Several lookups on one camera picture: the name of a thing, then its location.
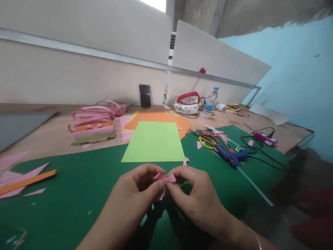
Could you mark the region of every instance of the red string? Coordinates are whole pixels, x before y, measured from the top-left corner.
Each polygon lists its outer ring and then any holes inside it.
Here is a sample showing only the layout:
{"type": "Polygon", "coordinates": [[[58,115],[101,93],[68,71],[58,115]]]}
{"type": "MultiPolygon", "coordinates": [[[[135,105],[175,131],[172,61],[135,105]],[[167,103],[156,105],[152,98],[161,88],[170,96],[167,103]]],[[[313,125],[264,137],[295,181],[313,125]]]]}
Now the red string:
{"type": "MultiPolygon", "coordinates": [[[[203,73],[203,74],[205,74],[205,73],[206,73],[206,70],[205,70],[205,68],[201,68],[201,69],[199,70],[199,73],[203,73]]],[[[192,90],[192,92],[194,91],[194,89],[195,89],[195,86],[197,85],[197,83],[198,83],[199,79],[200,79],[200,77],[198,77],[198,79],[197,79],[197,82],[195,83],[195,85],[194,85],[194,87],[193,87],[193,90],[192,90]]]]}

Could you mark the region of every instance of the blue wall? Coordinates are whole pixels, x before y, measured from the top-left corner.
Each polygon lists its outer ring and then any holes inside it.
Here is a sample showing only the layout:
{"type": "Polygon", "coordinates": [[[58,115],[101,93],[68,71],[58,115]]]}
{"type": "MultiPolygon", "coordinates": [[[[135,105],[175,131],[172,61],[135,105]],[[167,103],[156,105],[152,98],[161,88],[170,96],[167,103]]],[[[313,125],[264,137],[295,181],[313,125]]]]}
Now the blue wall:
{"type": "Polygon", "coordinates": [[[314,130],[307,146],[333,162],[333,16],[220,40],[272,66],[252,104],[279,111],[314,130]]]}

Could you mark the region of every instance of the metal frame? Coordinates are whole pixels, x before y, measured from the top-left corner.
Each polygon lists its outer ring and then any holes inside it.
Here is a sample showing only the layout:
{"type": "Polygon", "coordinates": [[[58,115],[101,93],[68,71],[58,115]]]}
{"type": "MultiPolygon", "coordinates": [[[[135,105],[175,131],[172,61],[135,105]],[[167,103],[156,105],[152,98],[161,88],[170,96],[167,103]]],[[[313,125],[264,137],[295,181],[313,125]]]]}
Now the metal frame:
{"type": "Polygon", "coordinates": [[[93,48],[89,48],[89,47],[85,47],[85,46],[61,42],[61,41],[43,38],[43,37],[39,37],[39,36],[35,36],[35,35],[29,35],[29,34],[17,32],[17,31],[10,31],[10,30],[5,30],[5,29],[0,28],[0,39],[13,41],[13,42],[21,42],[21,43],[35,45],[35,46],[41,46],[41,47],[50,48],[50,49],[63,50],[63,51],[87,55],[87,56],[94,56],[94,57],[109,59],[109,60],[113,60],[113,61],[119,61],[122,63],[140,65],[140,66],[154,68],[154,69],[171,71],[171,72],[178,73],[178,74],[204,78],[204,79],[213,80],[213,81],[217,81],[217,82],[230,83],[230,84],[247,87],[247,88],[251,88],[251,89],[257,89],[254,96],[251,98],[250,102],[248,103],[248,105],[252,102],[252,100],[258,93],[258,91],[261,89],[261,87],[252,85],[249,83],[234,81],[231,79],[214,76],[214,75],[202,74],[202,73],[195,72],[192,70],[173,67],[173,66],[161,64],[158,62],[147,61],[147,60],[130,57],[130,56],[125,56],[125,55],[112,53],[112,52],[108,52],[108,51],[103,51],[103,50],[99,50],[99,49],[93,49],[93,48]]]}

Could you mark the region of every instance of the green cutting mat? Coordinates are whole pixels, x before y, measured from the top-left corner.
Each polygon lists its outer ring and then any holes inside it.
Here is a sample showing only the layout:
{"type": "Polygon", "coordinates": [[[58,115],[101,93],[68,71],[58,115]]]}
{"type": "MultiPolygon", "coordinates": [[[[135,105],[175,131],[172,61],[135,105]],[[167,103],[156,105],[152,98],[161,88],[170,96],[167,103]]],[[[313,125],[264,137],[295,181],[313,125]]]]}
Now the green cutting mat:
{"type": "MultiPolygon", "coordinates": [[[[228,126],[218,130],[224,131],[239,145],[245,145],[240,137],[248,134],[239,128],[228,126]]],[[[239,217],[253,202],[262,199],[238,170],[205,147],[198,150],[197,141],[197,136],[193,134],[187,134],[181,141],[184,154],[190,159],[188,165],[209,173],[221,202],[232,214],[239,217]]],[[[15,166],[13,171],[24,174],[50,162],[43,172],[52,169],[58,172],[51,180],[28,186],[20,196],[0,200],[0,225],[21,227],[28,231],[29,241],[19,249],[75,249],[97,219],[119,176],[140,165],[120,163],[126,148],[127,145],[120,145],[37,159],[15,166]],[[22,197],[45,187],[42,194],[22,197]]],[[[281,152],[266,145],[264,151],[288,165],[281,152]]],[[[257,156],[278,166],[262,153],[257,156]]],[[[182,162],[156,164],[168,172],[182,165],[182,162]]],[[[247,159],[245,165],[240,166],[264,193],[286,175],[286,171],[273,169],[255,159],[247,159]]],[[[182,188],[189,192],[191,186],[185,183],[182,188]]],[[[155,203],[153,210],[147,214],[128,243],[128,248],[182,249],[197,248],[199,244],[207,243],[205,235],[183,216],[171,197],[155,203]]],[[[5,230],[2,227],[0,234],[3,235],[5,230]]]]}

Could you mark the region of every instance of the plastic water bottle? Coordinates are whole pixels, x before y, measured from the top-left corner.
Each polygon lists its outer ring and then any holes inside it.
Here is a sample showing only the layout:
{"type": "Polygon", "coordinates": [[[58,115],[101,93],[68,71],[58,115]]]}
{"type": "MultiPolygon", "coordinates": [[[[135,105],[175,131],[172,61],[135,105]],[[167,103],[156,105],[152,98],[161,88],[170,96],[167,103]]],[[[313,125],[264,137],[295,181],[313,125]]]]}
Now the plastic water bottle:
{"type": "Polygon", "coordinates": [[[208,96],[208,101],[206,102],[206,106],[204,111],[202,112],[202,117],[209,118],[215,106],[215,102],[217,99],[217,91],[219,88],[215,87],[214,90],[208,96]]]}

